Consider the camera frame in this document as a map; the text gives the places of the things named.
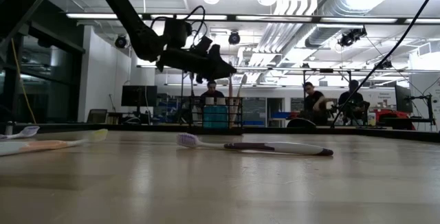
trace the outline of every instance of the man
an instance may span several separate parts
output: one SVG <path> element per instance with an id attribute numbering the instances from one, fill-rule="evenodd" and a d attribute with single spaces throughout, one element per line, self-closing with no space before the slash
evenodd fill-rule
<path id="1" fill-rule="evenodd" d="M 217 86 L 217 83 L 215 81 L 213 80 L 209 81 L 206 86 L 208 87 L 208 90 L 200 96 L 203 102 L 205 98 L 209 98 L 209 97 L 214 99 L 225 97 L 220 91 L 215 90 L 215 87 Z"/>
<path id="2" fill-rule="evenodd" d="M 305 115 L 309 120 L 317 125 L 327 124 L 327 108 L 325 106 L 326 99 L 320 91 L 315 91 L 315 87 L 311 82 L 304 84 L 304 90 L 307 93 L 305 98 Z"/>
<path id="3" fill-rule="evenodd" d="M 357 80 L 351 80 L 349 82 L 349 90 L 341 94 L 339 97 L 338 106 L 343 105 L 357 87 L 359 87 L 359 82 Z M 362 94 L 355 93 L 350 99 L 350 103 L 348 103 L 343 110 L 344 122 L 354 119 L 354 124 L 361 125 L 363 123 L 362 115 L 365 111 L 365 106 L 362 104 L 363 102 L 364 98 L 362 97 Z"/>

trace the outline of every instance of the computer screen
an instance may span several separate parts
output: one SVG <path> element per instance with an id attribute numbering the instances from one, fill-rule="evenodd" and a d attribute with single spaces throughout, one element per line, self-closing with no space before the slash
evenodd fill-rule
<path id="1" fill-rule="evenodd" d="M 405 98 L 411 96 L 411 90 L 405 87 L 400 87 L 395 85 L 395 91 L 396 91 L 397 110 L 403 111 L 405 113 L 412 113 L 413 112 L 412 102 L 405 100 Z"/>
<path id="2" fill-rule="evenodd" d="M 122 86 L 122 106 L 136 107 L 138 103 L 140 107 L 155 107 L 157 86 Z"/>

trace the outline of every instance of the toothbrush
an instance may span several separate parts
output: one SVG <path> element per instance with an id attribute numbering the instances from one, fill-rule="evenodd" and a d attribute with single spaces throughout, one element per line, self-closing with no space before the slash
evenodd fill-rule
<path id="1" fill-rule="evenodd" d="M 229 123 L 229 128 L 232 128 L 234 126 L 234 122 L 235 122 L 235 117 L 237 116 L 237 112 L 239 111 L 239 105 L 240 105 L 240 90 L 241 87 L 243 86 L 243 84 L 246 84 L 246 82 L 248 81 L 248 76 L 245 74 L 242 78 L 241 78 L 241 82 L 240 82 L 240 87 L 239 87 L 239 91 L 236 94 L 237 97 L 237 102 L 236 102 L 236 106 L 233 106 L 230 108 L 230 123 Z"/>
<path id="2" fill-rule="evenodd" d="M 92 132 L 89 137 L 77 141 L 37 141 L 37 142 L 0 142 L 0 156 L 13 155 L 17 153 L 34 152 L 40 150 L 54 150 L 68 148 L 88 142 L 100 142 L 107 137 L 107 129 L 100 129 Z"/>
<path id="3" fill-rule="evenodd" d="M 200 142 L 195 135 L 182 133 L 177 135 L 177 144 L 187 148 L 214 148 L 226 150 L 261 150 L 276 153 L 290 153 L 296 155 L 322 155 L 332 156 L 333 151 L 327 148 L 297 144 L 291 142 L 266 142 L 266 143 L 247 143 L 236 142 L 229 144 L 208 144 Z"/>
<path id="4" fill-rule="evenodd" d="M 16 138 L 29 138 L 34 136 L 39 129 L 39 126 L 27 126 L 22 131 L 20 131 L 20 133 L 14 135 L 0 135 L 0 141 Z"/>

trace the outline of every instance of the wooden table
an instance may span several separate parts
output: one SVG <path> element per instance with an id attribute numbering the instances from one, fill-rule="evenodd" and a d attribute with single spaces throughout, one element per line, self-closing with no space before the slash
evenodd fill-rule
<path id="1" fill-rule="evenodd" d="M 38 135 L 76 139 L 85 132 Z M 440 147 L 352 135 L 203 136 L 300 142 L 334 157 L 191 150 L 176 133 L 0 157 L 1 224 L 439 223 Z"/>

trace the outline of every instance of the teal bin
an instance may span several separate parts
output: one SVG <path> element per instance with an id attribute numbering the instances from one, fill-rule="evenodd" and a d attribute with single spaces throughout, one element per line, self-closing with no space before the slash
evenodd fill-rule
<path id="1" fill-rule="evenodd" d="M 203 108 L 204 128 L 228 128 L 228 108 L 224 105 L 207 105 Z"/>

